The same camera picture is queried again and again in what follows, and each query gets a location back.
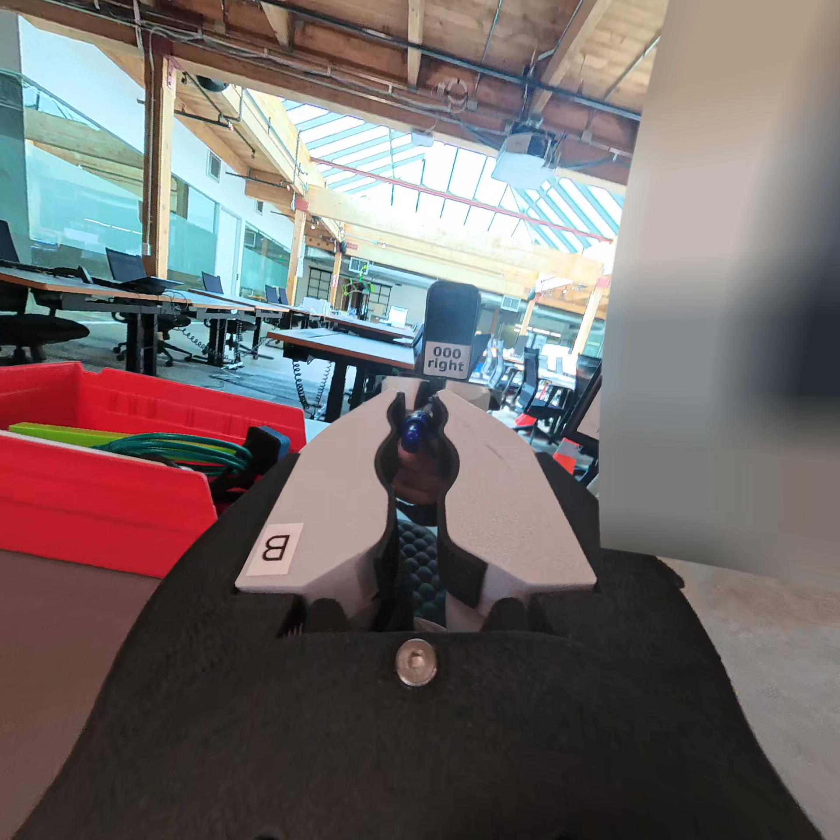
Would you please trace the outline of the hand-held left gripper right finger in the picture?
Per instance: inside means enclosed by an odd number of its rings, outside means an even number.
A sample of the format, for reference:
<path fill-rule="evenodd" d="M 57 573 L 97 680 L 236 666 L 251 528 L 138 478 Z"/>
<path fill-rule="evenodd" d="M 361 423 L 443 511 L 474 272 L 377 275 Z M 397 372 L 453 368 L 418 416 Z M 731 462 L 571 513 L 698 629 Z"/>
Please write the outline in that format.
<path fill-rule="evenodd" d="M 591 592 L 596 576 L 529 444 L 453 392 L 439 392 L 437 570 L 447 616 L 488 616 L 513 598 Z"/>

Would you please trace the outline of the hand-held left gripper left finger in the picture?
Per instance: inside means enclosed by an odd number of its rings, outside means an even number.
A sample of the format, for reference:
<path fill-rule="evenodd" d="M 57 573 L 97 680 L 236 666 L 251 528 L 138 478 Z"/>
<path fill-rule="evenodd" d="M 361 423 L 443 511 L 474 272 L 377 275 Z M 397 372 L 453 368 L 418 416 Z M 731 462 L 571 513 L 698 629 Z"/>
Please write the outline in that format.
<path fill-rule="evenodd" d="M 396 575 L 396 472 L 404 394 L 383 391 L 300 452 L 235 582 L 237 591 L 336 601 L 375 618 Z"/>

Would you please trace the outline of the blue pen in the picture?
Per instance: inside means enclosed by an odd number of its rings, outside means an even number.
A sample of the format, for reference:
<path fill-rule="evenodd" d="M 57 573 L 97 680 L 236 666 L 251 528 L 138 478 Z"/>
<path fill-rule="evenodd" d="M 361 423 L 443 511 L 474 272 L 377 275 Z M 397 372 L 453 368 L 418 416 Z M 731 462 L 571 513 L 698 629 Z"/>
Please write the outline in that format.
<path fill-rule="evenodd" d="M 405 415 L 401 425 L 401 447 L 409 455 L 418 455 L 436 435 L 436 418 L 431 401 Z"/>

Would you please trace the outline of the person's right hand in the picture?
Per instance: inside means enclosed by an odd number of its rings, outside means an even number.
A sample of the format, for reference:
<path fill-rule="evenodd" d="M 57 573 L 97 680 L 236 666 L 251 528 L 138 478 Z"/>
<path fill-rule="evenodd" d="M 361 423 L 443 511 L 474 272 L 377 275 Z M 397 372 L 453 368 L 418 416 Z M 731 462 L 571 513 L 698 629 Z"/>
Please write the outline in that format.
<path fill-rule="evenodd" d="M 438 502 L 452 482 L 453 459 L 442 449 L 397 449 L 393 480 L 397 513 L 419 526 L 438 526 Z"/>

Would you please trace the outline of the wooden office desk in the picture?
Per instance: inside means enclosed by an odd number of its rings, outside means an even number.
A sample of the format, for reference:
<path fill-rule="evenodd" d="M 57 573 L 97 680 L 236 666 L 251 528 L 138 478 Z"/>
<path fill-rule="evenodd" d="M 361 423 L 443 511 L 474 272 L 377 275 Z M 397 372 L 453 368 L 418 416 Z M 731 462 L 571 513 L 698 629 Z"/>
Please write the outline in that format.
<path fill-rule="evenodd" d="M 48 278 L 22 269 L 1 269 L 1 279 L 28 287 L 41 307 L 61 312 L 171 312 L 176 308 L 185 312 L 186 300 L 175 290 L 157 297 L 95 282 L 86 284 L 76 278 Z"/>
<path fill-rule="evenodd" d="M 282 344 L 284 357 L 292 362 L 318 360 L 333 365 L 323 420 L 331 423 L 343 411 L 346 375 L 355 369 L 350 410 L 363 401 L 366 382 L 377 375 L 408 375 L 414 371 L 413 349 L 328 329 L 268 331 L 267 339 Z"/>
<path fill-rule="evenodd" d="M 204 356 L 215 368 L 236 371 L 245 357 L 259 357 L 262 320 L 254 307 L 229 302 L 205 292 L 183 292 L 185 313 L 208 329 Z"/>

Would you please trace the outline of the black and blue block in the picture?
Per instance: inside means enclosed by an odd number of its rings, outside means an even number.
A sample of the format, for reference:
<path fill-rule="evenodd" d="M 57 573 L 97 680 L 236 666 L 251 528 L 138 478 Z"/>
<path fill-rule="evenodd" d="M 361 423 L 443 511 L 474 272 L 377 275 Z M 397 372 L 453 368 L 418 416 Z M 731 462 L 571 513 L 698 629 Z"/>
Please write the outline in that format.
<path fill-rule="evenodd" d="M 248 429 L 243 447 L 250 454 L 250 471 L 263 476 L 290 453 L 291 441 L 283 433 L 263 425 Z"/>

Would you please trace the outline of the black quilted chair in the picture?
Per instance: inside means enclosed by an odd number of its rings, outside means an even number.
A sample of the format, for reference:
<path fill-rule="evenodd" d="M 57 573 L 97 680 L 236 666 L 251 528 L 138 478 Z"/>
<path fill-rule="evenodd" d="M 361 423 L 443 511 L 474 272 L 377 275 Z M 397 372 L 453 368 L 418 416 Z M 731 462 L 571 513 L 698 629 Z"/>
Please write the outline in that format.
<path fill-rule="evenodd" d="M 437 533 L 402 518 L 397 528 L 399 580 L 412 615 L 444 626 L 446 593 L 438 573 Z"/>

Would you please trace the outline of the wooden pillar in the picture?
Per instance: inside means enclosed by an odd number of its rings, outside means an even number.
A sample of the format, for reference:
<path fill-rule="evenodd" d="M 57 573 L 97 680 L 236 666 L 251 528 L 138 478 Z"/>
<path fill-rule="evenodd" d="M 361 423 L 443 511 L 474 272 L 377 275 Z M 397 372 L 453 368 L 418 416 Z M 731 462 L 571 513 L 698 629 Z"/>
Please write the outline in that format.
<path fill-rule="evenodd" d="M 143 181 L 141 257 L 147 273 L 168 278 L 172 212 L 172 136 L 176 64 L 170 42 L 142 35 Z"/>
<path fill-rule="evenodd" d="M 288 304 L 295 305 L 298 287 L 298 278 L 300 274 L 300 267 L 302 265 L 301 259 L 305 250 L 305 235 L 308 218 L 308 205 L 303 203 L 296 206 L 293 216 L 293 231 L 290 244 L 289 265 L 287 271 L 287 285 L 286 294 Z"/>

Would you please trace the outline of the red plastic bin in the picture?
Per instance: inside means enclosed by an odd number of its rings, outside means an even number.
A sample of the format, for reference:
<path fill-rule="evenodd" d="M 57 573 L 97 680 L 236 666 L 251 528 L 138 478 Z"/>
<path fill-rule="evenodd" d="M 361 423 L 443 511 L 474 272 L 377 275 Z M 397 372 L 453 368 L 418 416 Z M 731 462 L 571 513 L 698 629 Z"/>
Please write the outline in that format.
<path fill-rule="evenodd" d="M 116 434 L 192 434 L 241 445 L 267 426 L 297 453 L 299 407 L 79 362 L 1 372 L 2 549 L 165 576 L 217 520 L 208 479 L 193 471 L 14 433 L 20 423 Z"/>

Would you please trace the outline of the lime green flat box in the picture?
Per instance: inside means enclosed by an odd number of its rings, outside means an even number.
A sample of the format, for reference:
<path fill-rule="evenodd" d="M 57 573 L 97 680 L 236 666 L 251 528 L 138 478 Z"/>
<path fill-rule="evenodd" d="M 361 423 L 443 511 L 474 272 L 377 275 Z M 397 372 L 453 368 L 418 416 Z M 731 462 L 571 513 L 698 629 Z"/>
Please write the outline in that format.
<path fill-rule="evenodd" d="M 106 430 L 58 426 L 43 423 L 21 422 L 10 425 L 9 433 L 81 447 L 96 447 L 114 440 L 131 437 L 131 433 L 114 433 Z"/>

